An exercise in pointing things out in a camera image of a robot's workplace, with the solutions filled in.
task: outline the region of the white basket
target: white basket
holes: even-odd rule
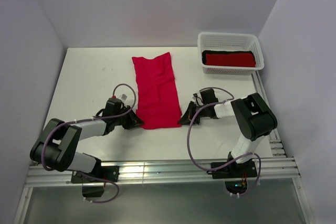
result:
[[[251,74],[253,71],[264,68],[264,58],[259,41],[251,34],[200,33],[198,35],[198,56],[204,73],[220,74]],[[207,66],[202,62],[202,52],[212,51],[252,51],[255,68]]]

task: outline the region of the gray wall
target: gray wall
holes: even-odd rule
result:
[[[276,0],[38,0],[67,47],[194,46],[200,31],[259,35]]]
[[[336,0],[278,0],[259,39],[268,99],[319,223],[335,223]]]
[[[12,223],[64,48],[36,0],[0,0],[0,223]]]

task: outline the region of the white table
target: white table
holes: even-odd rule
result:
[[[192,94],[203,87],[221,87],[235,98],[255,92],[251,76],[204,74],[195,47],[162,48],[69,48],[49,108],[46,123],[51,118],[64,121],[90,118],[104,108],[113,88],[127,83],[137,91],[131,57],[154,58],[165,52],[172,55],[176,87],[182,113]],[[133,101],[126,87],[127,103]],[[228,96],[216,91],[220,99]],[[79,142],[77,151],[96,156],[103,161],[150,161],[189,159],[186,149],[187,126],[174,129],[124,130],[116,127],[107,136],[93,137]],[[192,153],[197,159],[226,158],[235,146],[240,130],[234,117],[202,119],[191,134]],[[267,137],[256,153],[272,157]]]

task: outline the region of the folded clothes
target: folded clothes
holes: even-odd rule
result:
[[[144,129],[180,127],[182,113],[169,52],[154,59],[132,57],[138,85],[137,116]]]
[[[210,51],[202,52],[202,62],[207,66],[256,67],[251,51]]]

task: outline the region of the black mounting plate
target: black mounting plate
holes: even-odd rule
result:
[[[211,163],[211,168],[216,168],[224,164],[226,164],[226,162],[213,162]],[[225,167],[211,173],[209,172],[208,174],[211,174],[213,179],[242,178],[244,173],[246,173],[246,176],[248,178],[257,177],[257,168],[254,162],[250,161],[244,165],[245,167],[241,169],[232,170],[229,169],[228,167]]]
[[[102,166],[101,167],[101,174],[103,176],[99,178],[103,178],[112,182],[117,182],[118,181],[118,176],[119,176],[119,166]],[[85,178],[81,173],[76,173],[75,175],[72,174],[71,176],[71,183],[72,184],[88,184],[88,183],[99,183],[100,181],[97,180],[92,180]]]

